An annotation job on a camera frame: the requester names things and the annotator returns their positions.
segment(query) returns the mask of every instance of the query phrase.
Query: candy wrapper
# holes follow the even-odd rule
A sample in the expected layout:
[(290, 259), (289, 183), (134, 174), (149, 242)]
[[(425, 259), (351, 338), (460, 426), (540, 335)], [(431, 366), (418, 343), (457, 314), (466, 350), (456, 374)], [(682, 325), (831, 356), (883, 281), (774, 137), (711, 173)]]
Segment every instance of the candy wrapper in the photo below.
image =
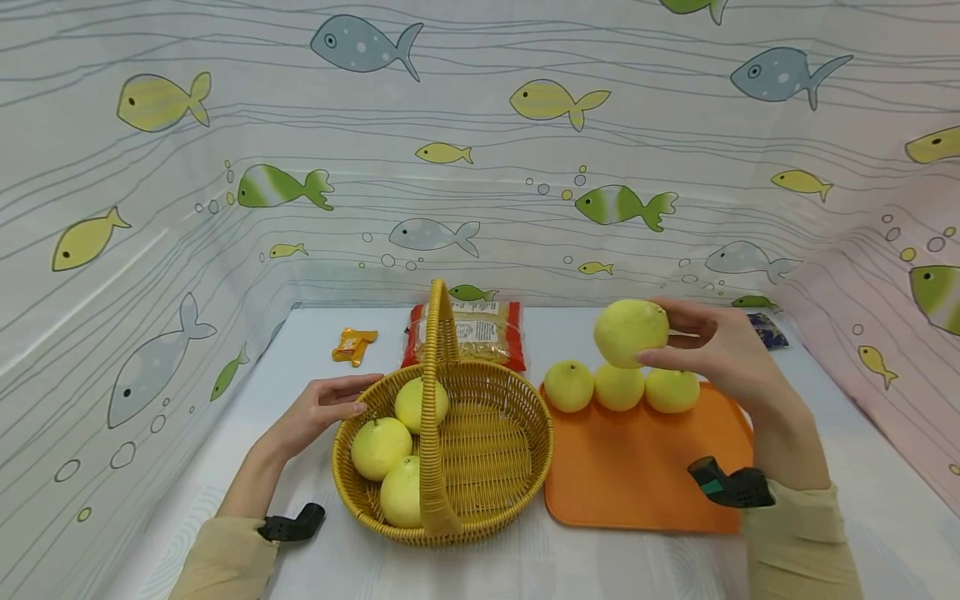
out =
[(790, 346), (790, 343), (786, 341), (786, 336), (783, 335), (770, 317), (763, 313), (751, 313), (747, 317), (750, 318), (750, 323), (754, 326), (756, 335), (760, 336), (763, 345), (768, 350)]

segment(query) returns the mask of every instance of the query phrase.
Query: orange plastic tray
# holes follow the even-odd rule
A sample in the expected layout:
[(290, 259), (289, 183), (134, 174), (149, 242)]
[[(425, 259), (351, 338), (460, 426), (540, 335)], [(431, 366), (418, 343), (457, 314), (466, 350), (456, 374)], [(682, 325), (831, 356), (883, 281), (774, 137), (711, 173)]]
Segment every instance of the orange plastic tray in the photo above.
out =
[[(543, 386), (540, 393), (546, 397)], [(693, 410), (664, 415), (646, 401), (615, 413), (594, 399), (572, 415), (551, 405), (553, 463), (546, 506), (573, 527), (732, 534), (740, 515), (707, 500), (686, 472), (713, 455), (727, 473), (753, 461), (754, 434), (739, 407), (706, 382)]]

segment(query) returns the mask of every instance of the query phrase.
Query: beige sleeve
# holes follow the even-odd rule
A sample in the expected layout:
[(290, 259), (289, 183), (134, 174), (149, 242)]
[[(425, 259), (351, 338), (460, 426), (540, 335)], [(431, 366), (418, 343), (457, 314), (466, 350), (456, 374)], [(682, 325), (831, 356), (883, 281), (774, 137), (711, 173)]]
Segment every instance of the beige sleeve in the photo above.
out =
[(197, 534), (170, 600), (256, 600), (274, 572), (279, 544), (256, 532), (264, 521), (221, 516)]
[(770, 481), (776, 506), (744, 511), (751, 600), (862, 600), (836, 486), (797, 492)]

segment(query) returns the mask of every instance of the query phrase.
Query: snack bag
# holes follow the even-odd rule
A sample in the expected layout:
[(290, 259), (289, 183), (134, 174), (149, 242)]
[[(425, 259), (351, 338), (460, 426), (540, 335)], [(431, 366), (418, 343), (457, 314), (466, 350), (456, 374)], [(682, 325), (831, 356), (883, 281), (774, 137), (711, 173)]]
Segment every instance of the snack bag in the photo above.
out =
[[(457, 324), (460, 357), (486, 360), (516, 372), (524, 372), (519, 302), (451, 302)], [(410, 311), (407, 346), (402, 367), (423, 360), (428, 306), (418, 304)]]

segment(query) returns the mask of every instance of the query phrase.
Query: wicker basket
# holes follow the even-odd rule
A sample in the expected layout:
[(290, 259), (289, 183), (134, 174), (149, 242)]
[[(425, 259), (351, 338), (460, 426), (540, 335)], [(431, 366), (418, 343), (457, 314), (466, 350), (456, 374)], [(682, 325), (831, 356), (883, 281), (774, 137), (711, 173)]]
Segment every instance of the wicker basket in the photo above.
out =
[[(380, 512), (380, 484), (360, 476), (350, 460), (353, 437), (367, 420), (389, 417), (407, 381), (423, 377), (420, 514), (423, 527), (402, 529)], [(436, 382), (444, 384), (450, 410), (436, 422)], [(443, 546), (487, 538), (503, 529), (543, 485), (553, 456), (553, 422), (537, 390), (520, 375), (493, 363), (460, 360), (456, 324), (446, 285), (430, 295), (426, 353), (419, 365), (392, 372), (360, 401), (361, 419), (346, 420), (333, 442), (333, 479), (344, 504), (361, 523), (401, 543)]]

